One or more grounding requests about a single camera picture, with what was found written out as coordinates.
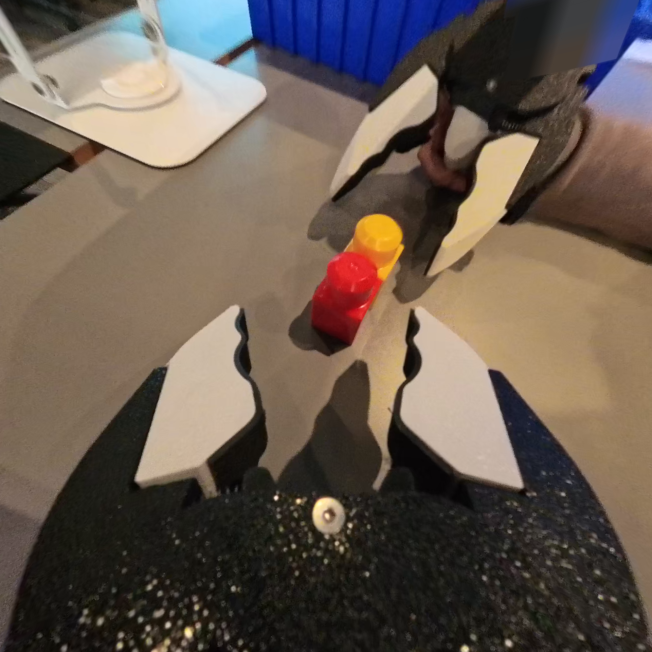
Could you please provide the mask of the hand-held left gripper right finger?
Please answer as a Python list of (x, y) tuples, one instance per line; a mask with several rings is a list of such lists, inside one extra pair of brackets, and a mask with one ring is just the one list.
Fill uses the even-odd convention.
[(487, 364), (422, 306), (411, 309), (405, 341), (405, 380), (393, 409), (398, 430), (455, 480), (522, 492)]

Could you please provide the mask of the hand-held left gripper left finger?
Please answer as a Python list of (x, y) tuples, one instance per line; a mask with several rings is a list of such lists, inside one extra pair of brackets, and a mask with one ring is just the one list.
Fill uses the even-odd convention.
[(206, 498), (236, 483), (211, 466), (250, 432), (265, 428), (251, 377), (245, 311), (232, 305), (188, 339), (165, 375), (134, 482), (140, 489), (193, 480)]

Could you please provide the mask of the red single-stud block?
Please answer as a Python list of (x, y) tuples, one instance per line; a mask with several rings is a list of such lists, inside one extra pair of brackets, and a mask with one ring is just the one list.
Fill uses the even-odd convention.
[(343, 252), (327, 264), (312, 297), (315, 330), (350, 346), (381, 287), (375, 264), (356, 252)]

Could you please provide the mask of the person's right forearm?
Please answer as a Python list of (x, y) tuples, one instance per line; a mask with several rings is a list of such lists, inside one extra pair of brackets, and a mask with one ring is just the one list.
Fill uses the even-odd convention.
[(526, 214), (651, 251), (651, 33), (591, 93), (578, 148)]

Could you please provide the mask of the yellow single-stud block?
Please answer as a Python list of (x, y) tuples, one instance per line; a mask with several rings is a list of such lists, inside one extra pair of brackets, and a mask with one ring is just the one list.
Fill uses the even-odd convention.
[(372, 262), (383, 285), (403, 253), (403, 231), (390, 216), (374, 214), (358, 221), (345, 252), (360, 254)]

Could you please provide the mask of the white stand base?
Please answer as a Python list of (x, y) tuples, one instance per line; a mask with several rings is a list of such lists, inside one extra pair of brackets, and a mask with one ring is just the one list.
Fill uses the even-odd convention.
[(1, 100), (137, 162), (197, 159), (266, 99), (252, 77), (168, 46), (156, 1), (138, 1), (142, 35), (99, 31), (31, 57), (1, 11), (1, 44), (16, 72)]

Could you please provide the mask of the blue plastic bin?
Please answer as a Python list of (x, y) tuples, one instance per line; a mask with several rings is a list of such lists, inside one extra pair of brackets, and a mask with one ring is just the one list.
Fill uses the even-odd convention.
[(372, 84), (382, 84), (435, 30), (482, 1), (249, 1), (252, 35)]

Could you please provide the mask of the person's right hand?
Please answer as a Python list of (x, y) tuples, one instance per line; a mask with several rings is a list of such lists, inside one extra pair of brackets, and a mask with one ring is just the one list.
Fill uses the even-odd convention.
[(445, 139), (452, 121), (453, 109), (445, 89), (439, 90), (434, 122), (428, 134), (428, 140), (419, 152), (418, 159), (422, 171), (436, 188), (464, 194), (468, 191), (469, 177), (464, 172), (447, 166)]

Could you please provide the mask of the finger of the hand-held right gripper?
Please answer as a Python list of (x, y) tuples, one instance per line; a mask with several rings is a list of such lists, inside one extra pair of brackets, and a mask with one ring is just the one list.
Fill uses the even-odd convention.
[(436, 117), (439, 79), (422, 65), (368, 111), (349, 142), (330, 184), (337, 201), (394, 153), (405, 153), (428, 139)]
[(538, 143), (537, 137), (527, 134), (504, 135), (485, 143), (475, 161), (475, 183), (428, 265), (427, 277), (458, 262), (505, 216), (507, 203)]

